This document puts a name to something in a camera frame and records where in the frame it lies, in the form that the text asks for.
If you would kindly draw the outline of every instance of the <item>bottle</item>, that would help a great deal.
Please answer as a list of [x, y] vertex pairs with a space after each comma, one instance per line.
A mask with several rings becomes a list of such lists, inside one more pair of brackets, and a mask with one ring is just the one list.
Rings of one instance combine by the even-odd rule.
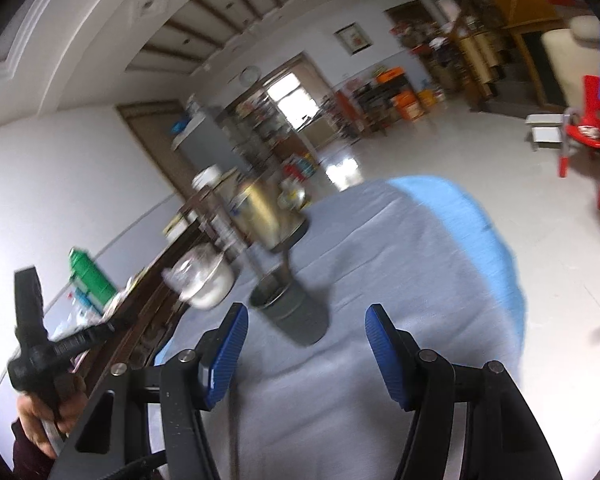
[[75, 299], [87, 310], [95, 312], [98, 316], [102, 317], [103, 309], [99, 305], [96, 305], [89, 299], [89, 297], [78, 287], [75, 287], [74, 291]]
[[442, 87], [440, 85], [434, 86], [433, 96], [436, 98], [436, 101], [439, 103], [446, 101], [445, 91], [442, 89]]
[[96, 301], [92, 301], [92, 303], [104, 307], [118, 293], [116, 287], [111, 284], [85, 251], [76, 247], [71, 249], [69, 264], [72, 271], [70, 281], [87, 297], [95, 298]]

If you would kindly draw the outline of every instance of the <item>bed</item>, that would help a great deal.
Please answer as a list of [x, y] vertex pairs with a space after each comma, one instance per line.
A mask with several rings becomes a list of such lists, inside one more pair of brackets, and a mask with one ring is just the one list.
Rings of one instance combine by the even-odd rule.
[[[292, 268], [330, 311], [330, 327], [301, 348], [250, 309], [250, 328], [229, 394], [205, 416], [222, 478], [392, 478], [411, 414], [382, 382], [366, 341], [364, 313], [381, 303], [421, 348], [458, 364], [496, 359], [517, 376], [525, 301], [516, 267], [488, 217], [465, 192], [433, 176], [367, 182], [306, 210], [311, 227], [291, 254]], [[276, 257], [251, 249], [265, 268]], [[156, 364], [191, 348], [218, 326], [256, 283], [238, 274], [213, 310], [190, 308]], [[456, 409], [462, 428], [464, 411]], [[150, 410], [152, 446], [160, 413]], [[447, 474], [458, 476], [462, 429], [454, 429]]]

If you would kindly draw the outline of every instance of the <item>white wall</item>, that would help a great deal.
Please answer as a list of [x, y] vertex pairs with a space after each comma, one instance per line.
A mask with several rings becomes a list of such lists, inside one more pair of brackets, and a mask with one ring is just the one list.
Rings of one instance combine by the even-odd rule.
[[17, 346], [13, 271], [35, 265], [48, 304], [72, 246], [97, 253], [172, 193], [112, 107], [0, 127], [0, 374]]
[[[259, 41], [213, 77], [193, 76], [193, 91], [209, 105], [227, 106], [244, 92], [237, 76], [249, 65], [265, 75], [304, 51], [332, 86], [404, 49], [389, 32], [394, 26], [384, 11], [411, 0], [331, 0]], [[373, 45], [350, 56], [333, 35], [357, 22]]]

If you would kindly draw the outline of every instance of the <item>wooden door frame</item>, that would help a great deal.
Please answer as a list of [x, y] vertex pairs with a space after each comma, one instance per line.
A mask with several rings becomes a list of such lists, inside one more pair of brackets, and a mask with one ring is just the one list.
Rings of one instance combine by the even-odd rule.
[[277, 78], [283, 76], [285, 74], [285, 72], [288, 72], [295, 65], [302, 63], [304, 61], [314, 67], [315, 73], [318, 75], [318, 77], [320, 79], [322, 79], [322, 82], [329, 89], [329, 92], [333, 96], [333, 94], [334, 94], [333, 87], [327, 81], [327, 79], [325, 78], [325, 76], [322, 73], [322, 71], [320, 70], [320, 68], [314, 63], [314, 60], [311, 59], [311, 57], [306, 52], [302, 51], [297, 56], [293, 56], [291, 59], [289, 59], [288, 61], [285, 61], [279, 67], [273, 69], [266, 76], [261, 77], [257, 83], [254, 83], [249, 89], [245, 90], [242, 94], [240, 94], [240, 96], [238, 96], [233, 101], [231, 101], [231, 103], [228, 106], [226, 106], [224, 109], [227, 111], [234, 110], [234, 108], [237, 107], [237, 105], [239, 105], [243, 101], [246, 101], [255, 91], [265, 90], [266, 87], [269, 84], [271, 84], [274, 79], [277, 79]]
[[422, 0], [411, 0], [410, 2], [404, 2], [403, 4], [391, 7], [391, 9], [386, 9], [384, 13], [392, 20], [392, 22], [394, 22], [397, 25], [400, 22], [400, 19], [395, 16], [396, 12], [399, 12], [402, 9], [408, 9], [409, 7], [419, 7], [419, 10], [424, 10], [426, 15], [429, 17], [430, 22], [438, 22], [438, 20], [431, 15], [431, 12], [429, 9], [427, 9], [427, 6], [422, 3]]
[[536, 68], [536, 62], [531, 57], [531, 53], [526, 46], [525, 40], [522, 38], [522, 35], [528, 32], [548, 32], [549, 30], [555, 30], [557, 28], [565, 28], [565, 23], [562, 18], [556, 20], [532, 20], [528, 23], [504, 28], [513, 38], [517, 49], [523, 57], [527, 71], [529, 72], [529, 76], [534, 85], [540, 107], [552, 113], [562, 113], [564, 111], [563, 106], [550, 103], [547, 100], [546, 93], [544, 92], [544, 85], [542, 84], [538, 69]]
[[133, 125], [129, 122], [129, 119], [135, 119], [138, 117], [158, 116], [163, 114], [184, 114], [184, 108], [180, 101], [176, 99], [172, 100], [157, 100], [157, 101], [138, 101], [133, 103], [126, 103], [116, 105], [116, 111], [120, 118], [129, 128], [134, 136], [134, 139], [142, 147], [142, 150], [146, 153], [147, 157], [151, 160], [156, 170], [171, 184], [171, 187], [175, 190], [177, 195], [183, 200], [189, 198], [190, 194], [184, 194], [180, 189], [180, 185], [172, 179], [162, 168], [162, 166], [155, 160], [154, 154], [147, 148], [141, 137], [136, 132]]

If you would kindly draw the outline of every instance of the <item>metal cup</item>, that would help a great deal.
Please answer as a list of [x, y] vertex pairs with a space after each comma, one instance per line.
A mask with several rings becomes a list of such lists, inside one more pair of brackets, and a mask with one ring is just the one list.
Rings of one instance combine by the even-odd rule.
[[329, 328], [328, 309], [311, 298], [283, 267], [258, 282], [249, 303], [300, 346], [317, 343]]

